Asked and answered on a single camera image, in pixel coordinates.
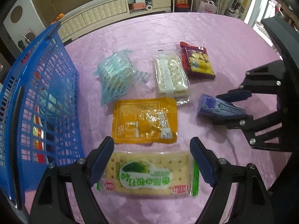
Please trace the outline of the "pink quilted table cloth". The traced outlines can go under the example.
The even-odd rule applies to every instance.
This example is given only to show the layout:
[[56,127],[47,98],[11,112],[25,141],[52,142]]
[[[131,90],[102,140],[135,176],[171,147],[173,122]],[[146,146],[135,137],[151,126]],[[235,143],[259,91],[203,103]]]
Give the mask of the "pink quilted table cloth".
[[129,19],[66,47],[66,67],[36,94],[59,148],[43,169],[30,223],[275,223],[270,152],[296,103],[285,66],[247,24],[207,13]]

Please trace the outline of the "cream tv cabinet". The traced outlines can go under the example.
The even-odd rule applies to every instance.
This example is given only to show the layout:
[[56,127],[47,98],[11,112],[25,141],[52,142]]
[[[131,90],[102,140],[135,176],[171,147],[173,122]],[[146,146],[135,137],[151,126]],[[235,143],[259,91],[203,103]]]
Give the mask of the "cream tv cabinet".
[[151,13],[171,11],[171,0],[93,0],[70,12],[60,21],[63,42],[74,41],[107,25]]

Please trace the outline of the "blue plastic basket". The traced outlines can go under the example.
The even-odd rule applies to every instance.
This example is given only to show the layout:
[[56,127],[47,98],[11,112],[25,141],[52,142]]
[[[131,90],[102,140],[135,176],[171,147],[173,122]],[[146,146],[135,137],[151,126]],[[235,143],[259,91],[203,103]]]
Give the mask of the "blue plastic basket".
[[46,167],[84,156],[78,122],[78,71],[55,22],[13,64],[1,90],[1,191],[17,208]]

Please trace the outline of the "green cracker packet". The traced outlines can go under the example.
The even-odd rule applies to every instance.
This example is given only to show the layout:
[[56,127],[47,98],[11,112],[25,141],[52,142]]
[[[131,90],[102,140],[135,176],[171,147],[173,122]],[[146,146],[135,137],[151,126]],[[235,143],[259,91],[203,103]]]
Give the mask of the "green cracker packet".
[[121,195],[196,197],[199,175],[199,168],[187,151],[116,151],[96,189]]

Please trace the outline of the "light blue striped snack packet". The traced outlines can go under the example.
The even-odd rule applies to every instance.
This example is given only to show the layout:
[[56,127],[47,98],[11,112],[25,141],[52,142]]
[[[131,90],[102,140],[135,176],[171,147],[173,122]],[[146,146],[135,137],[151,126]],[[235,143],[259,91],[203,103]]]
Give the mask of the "light blue striped snack packet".
[[140,83],[147,83],[151,74],[134,67],[129,58],[131,50],[122,50],[101,60],[93,75],[101,85],[101,106],[112,103],[126,95],[128,90]]

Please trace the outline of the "red spicy snack packet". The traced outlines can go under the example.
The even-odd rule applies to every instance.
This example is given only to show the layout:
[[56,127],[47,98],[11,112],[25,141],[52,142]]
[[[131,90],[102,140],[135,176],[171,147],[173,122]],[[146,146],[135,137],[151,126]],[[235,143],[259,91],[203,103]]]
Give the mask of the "red spicy snack packet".
[[[34,112],[36,112],[36,113],[40,112],[39,105],[35,106]],[[33,127],[33,135],[35,137],[39,138],[39,139],[43,139],[44,138],[44,131],[41,129],[41,127],[43,125],[42,125],[40,116],[34,114],[33,122],[34,122],[34,124],[37,125],[37,126]],[[35,149],[37,149],[39,151],[44,150],[44,143],[41,140],[34,139],[33,140],[33,146],[34,146]],[[37,159],[38,159],[38,163],[46,163],[45,156],[43,154],[37,153],[36,156],[37,156]]]

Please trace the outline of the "white wafer biscuit packet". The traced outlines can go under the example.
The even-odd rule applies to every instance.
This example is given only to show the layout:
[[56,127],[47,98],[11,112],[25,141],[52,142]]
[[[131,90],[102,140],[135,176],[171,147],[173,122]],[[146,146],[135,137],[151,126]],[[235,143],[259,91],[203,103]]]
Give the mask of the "white wafer biscuit packet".
[[173,98],[176,104],[189,102],[189,80],[175,51],[159,50],[155,59],[157,94]]

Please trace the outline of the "blue purple candy box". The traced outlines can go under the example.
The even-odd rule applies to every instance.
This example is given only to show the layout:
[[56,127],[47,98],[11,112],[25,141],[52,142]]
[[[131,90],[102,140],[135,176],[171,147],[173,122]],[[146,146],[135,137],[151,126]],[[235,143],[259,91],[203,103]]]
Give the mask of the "blue purple candy box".
[[224,100],[202,94],[199,98],[197,114],[210,117],[225,117],[245,115],[246,110]]

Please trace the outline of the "red purple yellow snack packet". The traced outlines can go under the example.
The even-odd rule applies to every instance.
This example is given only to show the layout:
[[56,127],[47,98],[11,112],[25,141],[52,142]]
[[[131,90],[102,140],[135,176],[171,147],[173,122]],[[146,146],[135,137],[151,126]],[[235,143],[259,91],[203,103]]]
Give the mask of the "red purple yellow snack packet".
[[181,63],[187,76],[215,79],[207,50],[205,47],[192,46],[181,41]]

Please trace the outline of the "oranges on blue plate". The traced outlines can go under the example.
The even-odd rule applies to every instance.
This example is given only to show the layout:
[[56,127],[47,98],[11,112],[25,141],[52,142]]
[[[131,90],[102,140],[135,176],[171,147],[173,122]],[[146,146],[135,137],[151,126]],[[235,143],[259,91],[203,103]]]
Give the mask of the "oranges on blue plate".
[[59,15],[56,17],[55,21],[53,21],[53,22],[51,23],[51,25],[54,24],[55,22],[58,22],[59,20],[61,20],[64,16],[65,16],[65,15],[64,15],[63,13],[59,14]]

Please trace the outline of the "yellow orange snack packet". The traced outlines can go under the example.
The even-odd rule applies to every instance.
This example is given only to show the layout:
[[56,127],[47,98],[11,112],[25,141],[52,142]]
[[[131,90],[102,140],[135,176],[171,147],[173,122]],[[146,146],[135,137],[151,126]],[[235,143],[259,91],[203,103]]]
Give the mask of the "yellow orange snack packet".
[[116,144],[172,144],[177,141],[177,104],[172,98],[119,100],[113,106]]

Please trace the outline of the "pink white gift bag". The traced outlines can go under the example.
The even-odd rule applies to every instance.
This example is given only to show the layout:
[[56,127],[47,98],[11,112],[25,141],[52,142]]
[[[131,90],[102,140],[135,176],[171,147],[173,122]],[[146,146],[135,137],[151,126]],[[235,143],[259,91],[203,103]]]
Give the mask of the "pink white gift bag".
[[200,1],[197,12],[215,14],[217,12],[217,6],[212,0]]

